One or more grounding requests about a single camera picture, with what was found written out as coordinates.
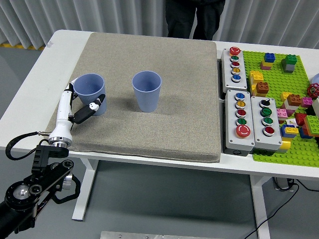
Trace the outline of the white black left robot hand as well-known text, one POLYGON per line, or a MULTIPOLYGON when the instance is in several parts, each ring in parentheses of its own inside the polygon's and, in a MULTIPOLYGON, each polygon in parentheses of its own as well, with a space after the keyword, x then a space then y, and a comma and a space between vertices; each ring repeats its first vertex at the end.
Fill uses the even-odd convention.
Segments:
POLYGON ((105 81, 98 74, 85 74, 68 84, 63 91, 57 110, 56 127, 49 135, 50 145, 69 147, 72 144, 71 128, 91 116, 100 116, 107 109, 105 81), (83 107, 72 112, 72 102, 77 97, 83 107))

